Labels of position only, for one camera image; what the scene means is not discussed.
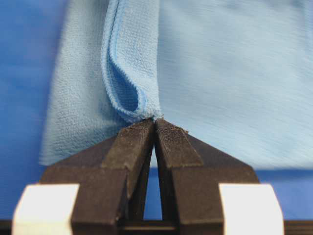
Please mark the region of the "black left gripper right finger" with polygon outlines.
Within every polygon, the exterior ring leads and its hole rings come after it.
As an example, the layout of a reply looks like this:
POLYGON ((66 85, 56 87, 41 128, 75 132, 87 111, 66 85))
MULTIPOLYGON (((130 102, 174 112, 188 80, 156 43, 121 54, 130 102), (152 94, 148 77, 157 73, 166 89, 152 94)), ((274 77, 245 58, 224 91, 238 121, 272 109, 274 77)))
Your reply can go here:
POLYGON ((156 121, 162 216, 182 235, 282 235, 284 220, 272 186, 253 168, 156 121))

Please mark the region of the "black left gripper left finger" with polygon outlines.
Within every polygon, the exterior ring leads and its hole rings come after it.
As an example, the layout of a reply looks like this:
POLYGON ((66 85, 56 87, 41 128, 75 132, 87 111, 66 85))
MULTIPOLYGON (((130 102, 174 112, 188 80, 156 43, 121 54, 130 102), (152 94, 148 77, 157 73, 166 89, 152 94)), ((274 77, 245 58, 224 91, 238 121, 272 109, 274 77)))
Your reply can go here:
POLYGON ((143 120, 50 165, 15 208, 14 235, 115 235, 143 218, 154 123, 143 120))

